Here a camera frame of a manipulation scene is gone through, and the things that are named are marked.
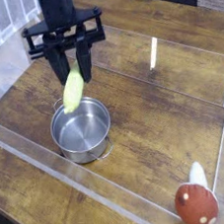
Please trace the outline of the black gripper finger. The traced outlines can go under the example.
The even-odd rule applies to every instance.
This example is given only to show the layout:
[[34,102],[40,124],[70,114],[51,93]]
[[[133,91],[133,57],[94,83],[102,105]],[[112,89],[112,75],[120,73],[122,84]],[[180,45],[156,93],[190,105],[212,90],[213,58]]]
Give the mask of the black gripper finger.
[[92,78],[92,64],[91,64],[91,51],[88,42],[84,37],[76,38],[76,57],[80,67],[80,74],[82,74],[85,82],[90,82]]
[[61,85],[65,85],[70,72],[65,50],[61,47],[46,48],[44,55]]

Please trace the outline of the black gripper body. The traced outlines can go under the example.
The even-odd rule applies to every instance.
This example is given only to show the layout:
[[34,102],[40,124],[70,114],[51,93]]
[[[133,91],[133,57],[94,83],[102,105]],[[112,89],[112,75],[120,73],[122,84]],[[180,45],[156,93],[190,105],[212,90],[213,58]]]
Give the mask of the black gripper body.
[[22,37],[28,42],[31,60],[45,57],[48,49],[57,48],[67,51],[75,48],[79,40],[86,41],[88,46],[104,40],[105,32],[101,14],[102,10],[99,7],[76,9],[72,21],[64,27],[50,29],[46,21],[42,20],[33,27],[25,28],[22,31]]

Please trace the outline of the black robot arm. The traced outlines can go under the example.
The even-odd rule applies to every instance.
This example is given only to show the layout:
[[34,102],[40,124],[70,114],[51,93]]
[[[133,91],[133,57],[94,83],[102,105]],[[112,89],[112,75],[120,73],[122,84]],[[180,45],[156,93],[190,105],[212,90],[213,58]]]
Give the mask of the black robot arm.
[[66,51],[76,49],[80,74],[85,82],[90,82],[92,44],[106,38],[101,8],[77,9],[72,0],[38,2],[43,20],[22,32],[31,59],[48,60],[61,85],[65,85],[70,72]]

